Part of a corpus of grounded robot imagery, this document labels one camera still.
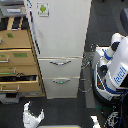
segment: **dark floor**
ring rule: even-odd
[[[123,8],[128,7],[128,0],[124,1],[106,0],[104,3],[100,3],[97,0],[92,0],[85,52],[91,51],[90,46],[93,43],[100,46],[110,45],[111,36],[115,32],[126,35],[120,23],[120,12]],[[82,70],[81,78],[86,75],[88,72]],[[85,82],[80,81],[80,87],[84,88],[84,85],[86,88]],[[38,116],[41,109],[44,109],[45,118],[39,126],[79,125],[82,128],[92,128],[93,122],[90,116],[96,115],[103,128],[105,118],[99,109],[87,107],[91,102],[89,97],[92,97],[87,94],[79,91],[76,99],[20,98],[18,104],[3,105],[0,103],[0,128],[23,128],[23,106],[28,101],[32,101],[30,110],[35,115]]]

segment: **label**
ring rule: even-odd
[[[10,67],[9,69],[13,69],[12,67]]]
[[[20,13],[20,9],[7,9],[8,13]]]
[[[0,55],[1,57],[6,57],[5,55]]]
[[[8,38],[13,38],[12,33],[7,33],[7,35],[8,35]]]
[[[13,55],[16,58],[27,57],[27,53],[13,53]]]
[[[114,74],[113,79],[115,83],[118,86],[120,86],[126,75],[127,75],[127,70],[123,66],[120,65],[116,73]]]

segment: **sticker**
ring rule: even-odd
[[[6,57],[5,55],[0,55],[1,57]]]
[[[13,53],[13,55],[16,58],[27,57],[27,53]]]
[[[47,17],[49,16],[49,5],[48,3],[37,3],[37,10],[39,16]]]
[[[12,33],[7,33],[7,35],[8,35],[8,38],[13,38]]]

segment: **white refrigerator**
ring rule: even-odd
[[[91,0],[24,4],[47,98],[76,98]]]

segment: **freezer drawer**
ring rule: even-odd
[[[0,50],[0,66],[34,65],[31,49]]]
[[[0,93],[40,91],[38,76],[33,81],[0,82]]]
[[[38,59],[42,78],[78,77],[82,59]]]
[[[43,79],[47,99],[76,98],[78,78]]]
[[[31,48],[27,30],[0,31],[0,49]]]
[[[0,76],[38,75],[36,65],[0,67]]]

